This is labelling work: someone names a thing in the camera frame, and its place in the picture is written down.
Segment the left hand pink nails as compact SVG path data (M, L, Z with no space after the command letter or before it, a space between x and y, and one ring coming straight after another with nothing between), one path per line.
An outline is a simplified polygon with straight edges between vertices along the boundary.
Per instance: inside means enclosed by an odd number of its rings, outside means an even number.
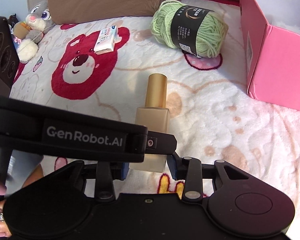
M35 181L39 180L40 178L43 178L43 169L42 166L39 164L34 171L28 176L28 178L25 180L23 183L22 187L27 187L30 184L34 183ZM3 196L6 192L6 186L3 185L3 183L0 182L0 196ZM4 204L6 200L0 201L0 213L2 213ZM6 237L10 238L11 237L11 232L9 228L7 227L7 224L5 221L0 220L0 238Z

